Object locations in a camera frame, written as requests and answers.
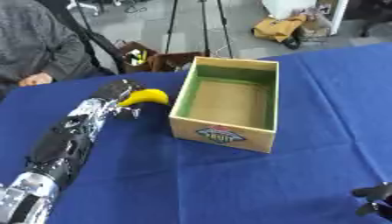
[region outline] person's hand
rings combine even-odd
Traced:
[[[26,86],[37,86],[41,84],[49,84],[53,82],[53,77],[48,73],[37,73],[34,75],[30,75],[29,77],[21,80],[19,82],[20,87]]]

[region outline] banana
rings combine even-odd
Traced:
[[[118,103],[118,106],[127,107],[139,102],[156,102],[164,105],[169,104],[169,96],[159,89],[143,89],[132,92],[128,99]]]

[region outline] white object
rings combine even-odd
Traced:
[[[113,4],[115,6],[120,6],[120,5],[122,5],[122,0],[113,0]]]
[[[331,35],[335,35],[338,33],[341,21],[343,20],[343,16],[346,12],[347,5],[348,0],[339,0],[335,14],[333,14]]]
[[[316,5],[316,0],[262,0],[269,14],[276,19],[286,19],[292,11],[307,9]]]
[[[71,3],[66,8],[70,11],[71,9],[76,8],[76,7],[78,7],[78,4],[76,3],[76,1],[71,0]],[[100,10],[95,5],[87,4],[87,3],[80,3],[80,7],[93,10],[95,16],[100,15]]]

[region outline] gray sweater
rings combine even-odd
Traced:
[[[63,81],[92,69],[78,36],[47,8],[34,0],[0,0],[0,101],[32,74]]]

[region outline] tripod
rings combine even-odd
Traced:
[[[207,29],[207,15],[206,15],[206,1],[207,0],[199,0],[199,1],[201,2],[201,15],[202,15],[202,19],[203,19],[204,55],[206,57],[209,57],[210,54],[211,54],[211,50],[209,48],[208,29]],[[172,8],[172,11],[171,11],[170,26],[169,26],[169,30],[167,31],[167,35],[168,36],[167,36],[165,53],[169,52],[170,43],[171,43],[171,40],[172,40],[172,32],[173,32],[174,21],[176,19],[178,3],[179,3],[179,0],[174,0],[173,8]],[[221,0],[217,0],[217,3],[218,3],[218,9],[219,9],[219,13],[220,13],[220,21],[222,22],[223,31],[225,32],[225,39],[226,39],[226,42],[227,42],[228,54],[229,54],[230,58],[232,59],[233,58],[233,52],[232,52],[232,49],[231,49],[230,40],[228,38],[228,28],[227,28],[228,20],[225,18],[225,15],[223,13],[223,7],[222,7]]]

